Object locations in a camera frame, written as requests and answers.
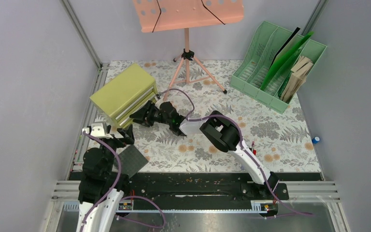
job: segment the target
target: floral tablecloth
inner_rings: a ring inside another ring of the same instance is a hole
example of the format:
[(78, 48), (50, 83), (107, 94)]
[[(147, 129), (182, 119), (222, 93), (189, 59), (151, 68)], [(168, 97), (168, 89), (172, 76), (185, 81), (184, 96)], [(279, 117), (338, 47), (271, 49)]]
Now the floral tablecloth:
[[(308, 127), (302, 114), (298, 97), (283, 115), (231, 88), (229, 81), (237, 70), (240, 60), (206, 60), (203, 64), (228, 91), (224, 94), (219, 87), (206, 79), (186, 85), (176, 84), (189, 94), (196, 110), (191, 118), (209, 115), (213, 110), (235, 120), (248, 145), (255, 141), (257, 157), (274, 172), (320, 172)], [(106, 83), (129, 67), (135, 61), (113, 61), (107, 74)], [(159, 91), (167, 89), (178, 62), (140, 61), (137, 62), (157, 82)], [(190, 79), (207, 76), (196, 63), (191, 62)], [(178, 80), (185, 77), (182, 68)], [(177, 111), (186, 115), (191, 110), (188, 99), (180, 92), (170, 92), (169, 101)], [(102, 115), (96, 121), (104, 121)], [(151, 128), (134, 124), (135, 146), (149, 160), (141, 172), (239, 172), (244, 168), (229, 154), (218, 151), (202, 134), (188, 137), (173, 135), (168, 126), (159, 123)], [(91, 141), (88, 149), (99, 146)]]

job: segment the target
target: white sticker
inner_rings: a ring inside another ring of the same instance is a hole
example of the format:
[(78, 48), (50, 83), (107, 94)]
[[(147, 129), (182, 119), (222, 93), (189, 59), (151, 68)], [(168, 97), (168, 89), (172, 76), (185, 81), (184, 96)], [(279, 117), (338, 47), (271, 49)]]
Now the white sticker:
[(218, 132), (221, 132), (221, 130), (224, 128), (223, 125), (219, 126), (219, 127), (216, 127), (215, 129), (218, 131)]

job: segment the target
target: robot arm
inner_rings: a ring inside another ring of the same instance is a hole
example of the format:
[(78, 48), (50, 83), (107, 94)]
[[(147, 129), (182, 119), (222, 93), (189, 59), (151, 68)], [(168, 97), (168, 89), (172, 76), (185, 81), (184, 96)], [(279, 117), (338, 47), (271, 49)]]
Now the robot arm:
[[(112, 149), (134, 144), (132, 127), (127, 130), (118, 129), (116, 136), (109, 134), (110, 126), (105, 122), (92, 123), (90, 127), (82, 129), (82, 132), (101, 139)], [(120, 200), (128, 186), (128, 176), (121, 175), (119, 182), (107, 195), (104, 201), (99, 203), (87, 216), (85, 215), (92, 206), (112, 187), (117, 173), (112, 172), (114, 155), (104, 146), (89, 149), (84, 154), (83, 177), (79, 185), (79, 223), (76, 232), (108, 232), (114, 219), (114, 215)]]
[(188, 121), (184, 116), (177, 113), (170, 102), (163, 102), (160, 108), (157, 108), (154, 103), (149, 101), (130, 117), (133, 118), (134, 122), (146, 127), (152, 126), (155, 122), (167, 124), (170, 130), (178, 136), (203, 133), (218, 150), (235, 157), (248, 171), (255, 183), (264, 185), (265, 181), (268, 181), (271, 188), (275, 189), (278, 178), (262, 165), (244, 140), (243, 145), (240, 145), (238, 129), (229, 120), (215, 117), (222, 116), (220, 112), (213, 111), (211, 115), (213, 117), (204, 121)]

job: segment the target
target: red marker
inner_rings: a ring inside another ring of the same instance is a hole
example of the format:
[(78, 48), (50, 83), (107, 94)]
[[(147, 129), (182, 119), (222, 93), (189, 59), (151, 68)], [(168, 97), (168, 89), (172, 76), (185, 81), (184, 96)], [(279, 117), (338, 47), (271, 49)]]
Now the red marker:
[(255, 142), (252, 141), (252, 144), (251, 144), (251, 152), (256, 156), (256, 155), (257, 155), (257, 151), (254, 150), (254, 146), (255, 146)]

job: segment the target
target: gray wall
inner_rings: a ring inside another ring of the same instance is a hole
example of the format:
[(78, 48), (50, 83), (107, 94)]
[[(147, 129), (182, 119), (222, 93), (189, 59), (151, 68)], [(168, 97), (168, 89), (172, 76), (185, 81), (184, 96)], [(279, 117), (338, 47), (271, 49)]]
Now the gray wall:
[[(103, 62), (171, 60), (184, 48), (183, 30), (142, 33), (132, 0), (70, 2)], [(244, 0), (245, 16), (241, 22), (190, 29), (190, 48), (200, 59), (243, 59), (262, 21), (291, 30), (303, 28), (317, 2)]]
[(371, 0), (329, 1), (314, 31), (328, 48), (300, 102), (352, 232), (371, 231)]
[(58, 0), (0, 0), (0, 232), (36, 232), (96, 68)]

